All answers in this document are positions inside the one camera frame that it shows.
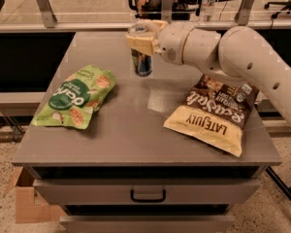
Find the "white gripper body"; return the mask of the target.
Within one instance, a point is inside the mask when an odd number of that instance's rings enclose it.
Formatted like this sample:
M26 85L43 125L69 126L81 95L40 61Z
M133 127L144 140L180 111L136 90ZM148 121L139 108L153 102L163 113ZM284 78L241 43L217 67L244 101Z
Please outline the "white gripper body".
M192 25L186 23L172 23L159 33L158 53L164 61L177 66L189 64L184 50L187 38L193 29Z

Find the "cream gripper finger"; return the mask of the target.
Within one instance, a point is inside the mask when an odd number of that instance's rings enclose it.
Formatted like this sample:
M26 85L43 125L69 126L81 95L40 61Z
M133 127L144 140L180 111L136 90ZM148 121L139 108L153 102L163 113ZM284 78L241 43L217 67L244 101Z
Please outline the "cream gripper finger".
M132 26L132 32L137 34L153 33L155 37L158 37L167 25L168 22L165 20L140 19Z
M126 43L130 49L145 55L154 55L160 50L158 40L154 36L127 35Z

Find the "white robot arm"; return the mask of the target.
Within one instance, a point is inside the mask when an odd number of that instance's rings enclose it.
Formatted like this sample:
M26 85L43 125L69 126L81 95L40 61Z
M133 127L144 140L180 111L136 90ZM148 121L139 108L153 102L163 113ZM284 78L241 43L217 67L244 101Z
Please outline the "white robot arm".
M257 31L235 26L219 34L191 23L141 19L128 29L126 43L228 85L253 84L291 126L291 67Z

